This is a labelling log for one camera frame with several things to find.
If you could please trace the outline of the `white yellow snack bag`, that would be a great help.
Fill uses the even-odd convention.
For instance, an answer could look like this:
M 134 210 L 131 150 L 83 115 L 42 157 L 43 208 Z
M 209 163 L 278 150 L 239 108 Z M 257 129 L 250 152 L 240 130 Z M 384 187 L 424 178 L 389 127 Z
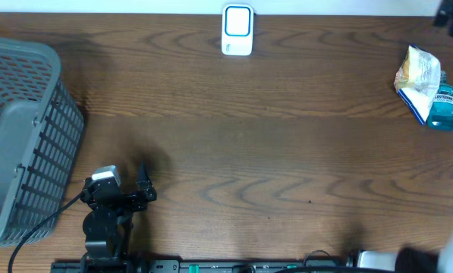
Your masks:
M 441 79 L 441 64 L 431 53 L 410 45 L 394 81 L 398 96 L 424 125 Z

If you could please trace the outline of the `teal mouthwash bottle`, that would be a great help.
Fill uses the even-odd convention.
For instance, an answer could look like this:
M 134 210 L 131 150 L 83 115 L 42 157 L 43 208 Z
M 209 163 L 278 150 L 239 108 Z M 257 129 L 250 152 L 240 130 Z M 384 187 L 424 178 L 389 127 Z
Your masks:
M 448 84 L 444 71 L 441 71 L 439 89 L 434 97 L 427 125 L 436 130 L 453 130 L 453 86 Z

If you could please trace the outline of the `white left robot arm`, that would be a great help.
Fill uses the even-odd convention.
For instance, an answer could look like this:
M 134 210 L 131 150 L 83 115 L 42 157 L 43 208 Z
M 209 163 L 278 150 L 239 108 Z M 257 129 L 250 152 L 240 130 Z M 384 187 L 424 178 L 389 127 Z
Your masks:
M 138 190 L 121 191 L 121 178 L 114 165 L 95 170 L 85 180 L 80 200 L 91 212 L 83 220 L 87 252 L 80 260 L 82 272 L 148 272 L 148 263 L 129 253 L 133 216 L 157 199 L 157 192 L 146 172 L 138 170 Z

